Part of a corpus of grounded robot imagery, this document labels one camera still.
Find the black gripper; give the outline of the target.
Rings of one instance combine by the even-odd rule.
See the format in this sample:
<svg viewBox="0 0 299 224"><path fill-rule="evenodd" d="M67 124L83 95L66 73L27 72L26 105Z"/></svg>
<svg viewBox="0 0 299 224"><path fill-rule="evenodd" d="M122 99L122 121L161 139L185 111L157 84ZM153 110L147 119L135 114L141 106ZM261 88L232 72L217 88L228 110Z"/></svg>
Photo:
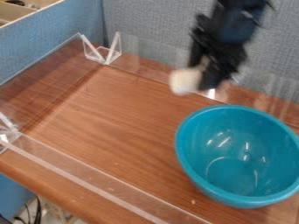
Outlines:
<svg viewBox="0 0 299 224"><path fill-rule="evenodd" d="M197 15L189 67L204 66L200 90L218 88L240 70L265 9L265 5L216 5L209 17Z"/></svg>

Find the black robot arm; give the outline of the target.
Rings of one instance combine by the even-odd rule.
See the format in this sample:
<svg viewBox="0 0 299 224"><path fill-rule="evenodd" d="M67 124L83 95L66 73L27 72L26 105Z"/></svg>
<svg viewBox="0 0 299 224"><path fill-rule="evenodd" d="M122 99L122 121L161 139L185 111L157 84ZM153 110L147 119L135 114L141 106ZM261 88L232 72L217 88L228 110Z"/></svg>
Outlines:
<svg viewBox="0 0 299 224"><path fill-rule="evenodd" d="M218 88L240 71L249 57L246 43L262 26L268 7L274 7L270 0L216 0L212 15L197 15L189 68L196 68L204 58L209 59L197 79L197 90Z"/></svg>

